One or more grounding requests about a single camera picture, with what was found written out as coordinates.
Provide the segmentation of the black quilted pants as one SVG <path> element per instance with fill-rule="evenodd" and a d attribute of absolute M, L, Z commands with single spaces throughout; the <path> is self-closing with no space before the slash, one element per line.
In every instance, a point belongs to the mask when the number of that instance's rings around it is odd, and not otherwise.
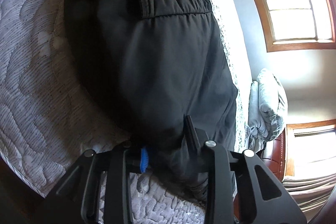
<path fill-rule="evenodd" d="M 64 0 L 64 20 L 90 98 L 146 147 L 170 192 L 205 203 L 183 120 L 232 149 L 238 93 L 210 0 Z"/>

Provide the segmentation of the dark wooden headboard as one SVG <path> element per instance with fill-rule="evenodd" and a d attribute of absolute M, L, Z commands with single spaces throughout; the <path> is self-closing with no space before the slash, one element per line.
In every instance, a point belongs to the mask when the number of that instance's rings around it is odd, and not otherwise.
<path fill-rule="evenodd" d="M 286 167 L 286 128 L 272 141 L 264 145 L 264 149 L 257 153 L 270 171 L 282 181 Z"/>

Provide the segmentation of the wooden framed window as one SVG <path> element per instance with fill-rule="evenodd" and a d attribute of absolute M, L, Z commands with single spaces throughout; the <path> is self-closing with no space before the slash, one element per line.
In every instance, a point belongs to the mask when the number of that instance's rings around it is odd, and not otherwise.
<path fill-rule="evenodd" d="M 254 0 L 267 52 L 335 49 L 335 0 Z"/>

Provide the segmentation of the grey curtain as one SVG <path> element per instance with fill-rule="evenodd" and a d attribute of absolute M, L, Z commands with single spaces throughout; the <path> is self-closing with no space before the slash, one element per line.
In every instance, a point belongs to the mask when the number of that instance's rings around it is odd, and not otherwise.
<path fill-rule="evenodd" d="M 286 176 L 282 184 L 302 212 L 310 213 L 320 209 L 331 195 L 335 187 L 335 174 L 308 179 Z"/>

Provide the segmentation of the grey quilted bedspread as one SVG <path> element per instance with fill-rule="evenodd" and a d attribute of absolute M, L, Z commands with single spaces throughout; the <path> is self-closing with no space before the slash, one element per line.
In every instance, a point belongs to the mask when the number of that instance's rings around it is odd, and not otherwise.
<path fill-rule="evenodd" d="M 236 98 L 234 150 L 245 149 L 251 70 L 234 0 L 210 0 Z M 64 0 L 1 0 L 1 158 L 37 197 L 45 197 L 86 149 L 125 140 L 77 80 Z M 149 174 L 130 175 L 134 223 L 203 223 L 201 207 Z"/>

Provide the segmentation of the wooden window by headboard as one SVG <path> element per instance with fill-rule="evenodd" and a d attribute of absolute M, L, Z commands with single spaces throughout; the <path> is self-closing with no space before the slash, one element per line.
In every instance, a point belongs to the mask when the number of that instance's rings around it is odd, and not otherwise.
<path fill-rule="evenodd" d="M 285 179 L 335 174 L 335 119 L 286 126 Z"/>

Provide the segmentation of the folded grey comforter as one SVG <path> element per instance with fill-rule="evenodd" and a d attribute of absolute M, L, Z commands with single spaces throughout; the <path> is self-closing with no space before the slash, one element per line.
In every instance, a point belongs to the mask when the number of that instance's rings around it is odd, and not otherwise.
<path fill-rule="evenodd" d="M 288 99 L 285 89 L 268 69 L 260 71 L 251 84 L 248 110 L 248 148 L 254 152 L 264 149 L 286 126 Z"/>

